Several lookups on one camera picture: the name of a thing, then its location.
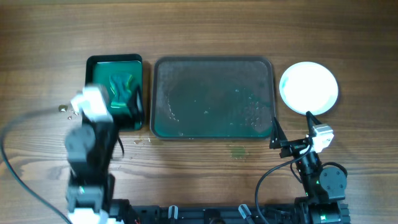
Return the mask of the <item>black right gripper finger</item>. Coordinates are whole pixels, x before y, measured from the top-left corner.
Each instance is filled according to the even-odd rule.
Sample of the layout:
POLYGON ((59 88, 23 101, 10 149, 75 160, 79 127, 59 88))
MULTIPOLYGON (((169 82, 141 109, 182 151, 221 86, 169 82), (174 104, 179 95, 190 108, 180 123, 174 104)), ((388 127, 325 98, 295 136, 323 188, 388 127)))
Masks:
POLYGON ((306 119, 307 119, 307 126, 308 126, 308 131, 309 131, 309 136, 314 136, 315 131, 314 131, 314 126, 322 124, 310 111, 306 112, 306 119))
POLYGON ((287 145, 287 137, 276 117, 272 120, 272 131, 270 137, 269 147, 271 149, 280 149, 287 145))

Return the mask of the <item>white plate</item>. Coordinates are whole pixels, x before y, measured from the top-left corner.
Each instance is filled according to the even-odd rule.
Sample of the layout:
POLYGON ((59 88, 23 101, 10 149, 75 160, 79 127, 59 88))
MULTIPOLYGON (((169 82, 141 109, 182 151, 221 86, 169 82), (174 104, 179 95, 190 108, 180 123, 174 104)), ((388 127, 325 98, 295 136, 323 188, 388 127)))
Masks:
POLYGON ((320 115, 330 110, 338 100, 339 88, 335 76, 323 65, 299 62, 282 74, 279 93, 293 111, 320 115))

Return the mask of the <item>green and yellow sponge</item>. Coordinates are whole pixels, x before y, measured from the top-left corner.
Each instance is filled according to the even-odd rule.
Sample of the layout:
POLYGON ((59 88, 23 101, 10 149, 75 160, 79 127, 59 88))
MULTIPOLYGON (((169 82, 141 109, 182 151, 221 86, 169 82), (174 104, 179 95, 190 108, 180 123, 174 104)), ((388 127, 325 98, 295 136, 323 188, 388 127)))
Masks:
POLYGON ((132 95, 131 83, 134 80, 130 73, 115 73, 109 77, 113 99, 111 100, 112 108, 126 107, 132 95))

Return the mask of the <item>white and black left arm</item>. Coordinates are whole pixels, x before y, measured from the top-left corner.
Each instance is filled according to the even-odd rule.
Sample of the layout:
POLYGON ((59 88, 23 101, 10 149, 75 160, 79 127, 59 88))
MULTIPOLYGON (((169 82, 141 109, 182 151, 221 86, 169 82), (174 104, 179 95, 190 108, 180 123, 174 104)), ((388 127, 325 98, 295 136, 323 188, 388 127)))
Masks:
POLYGON ((116 178, 109 172, 116 144, 123 148, 119 127, 112 121, 91 121, 82 115, 81 126, 65 138, 70 165, 66 200, 72 224, 141 222, 128 199, 114 199, 116 178))

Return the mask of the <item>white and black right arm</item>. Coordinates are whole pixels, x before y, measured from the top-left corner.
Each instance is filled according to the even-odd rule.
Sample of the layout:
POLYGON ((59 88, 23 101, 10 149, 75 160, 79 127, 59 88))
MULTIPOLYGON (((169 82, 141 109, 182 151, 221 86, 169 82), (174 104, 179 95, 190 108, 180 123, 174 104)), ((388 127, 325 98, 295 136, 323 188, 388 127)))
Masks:
POLYGON ((332 128, 321 123, 311 112, 306 112, 308 134, 289 141, 277 119, 273 119, 271 149, 280 149, 280 157, 292 157, 306 193, 293 204, 266 210, 275 214, 276 223, 336 223, 351 222, 347 204, 343 204, 348 171, 336 162, 323 163, 319 154, 334 138, 332 128))

